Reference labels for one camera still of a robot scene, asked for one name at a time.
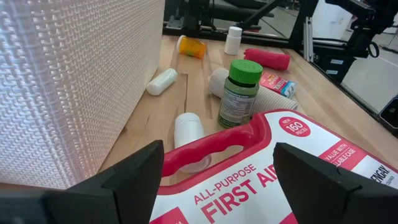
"red circle label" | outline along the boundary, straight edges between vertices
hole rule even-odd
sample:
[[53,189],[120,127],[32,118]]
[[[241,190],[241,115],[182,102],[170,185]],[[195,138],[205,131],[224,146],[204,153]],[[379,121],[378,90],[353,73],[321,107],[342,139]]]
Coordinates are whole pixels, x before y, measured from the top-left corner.
[[279,125],[287,133],[297,137],[307,137],[311,134],[310,127],[297,118],[283,117],[279,120]]

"green pill bottle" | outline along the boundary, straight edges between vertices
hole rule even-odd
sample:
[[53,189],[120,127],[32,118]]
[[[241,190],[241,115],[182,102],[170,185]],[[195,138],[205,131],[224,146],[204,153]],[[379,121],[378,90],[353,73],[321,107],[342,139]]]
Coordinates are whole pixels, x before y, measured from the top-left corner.
[[232,61],[218,113],[222,127],[232,128],[249,122],[261,75],[262,66],[256,62]]

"supplement bottle label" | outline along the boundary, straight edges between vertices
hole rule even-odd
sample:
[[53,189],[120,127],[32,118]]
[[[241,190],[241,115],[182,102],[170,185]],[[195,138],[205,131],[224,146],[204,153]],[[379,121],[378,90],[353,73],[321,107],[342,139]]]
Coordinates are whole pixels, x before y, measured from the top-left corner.
[[240,95],[225,88],[221,101],[220,117],[224,126],[235,127],[250,120],[252,106],[256,95]]

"elastic bandage roll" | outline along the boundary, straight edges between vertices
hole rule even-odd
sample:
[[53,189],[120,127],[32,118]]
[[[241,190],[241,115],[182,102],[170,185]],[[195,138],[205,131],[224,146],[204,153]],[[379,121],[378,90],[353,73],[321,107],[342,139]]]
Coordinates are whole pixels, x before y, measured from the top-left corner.
[[[209,80],[209,90],[212,94],[222,98],[224,95],[224,83],[228,77],[228,70],[225,68],[216,69]],[[299,104],[291,99],[279,95],[278,93],[260,86],[256,100],[253,104],[253,113],[269,111],[274,109],[297,110]]]

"red first aid kit handle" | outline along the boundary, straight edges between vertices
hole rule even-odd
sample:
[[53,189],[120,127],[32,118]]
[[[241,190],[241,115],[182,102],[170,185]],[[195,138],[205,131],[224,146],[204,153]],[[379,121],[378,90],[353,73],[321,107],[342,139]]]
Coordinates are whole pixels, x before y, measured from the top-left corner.
[[227,147],[239,145],[245,149],[260,143],[265,136],[262,123],[266,121],[257,116],[253,118],[253,120],[257,119],[258,122],[252,121],[249,124],[212,134],[166,153],[162,176],[170,176],[179,168],[199,162],[205,156],[224,151]]

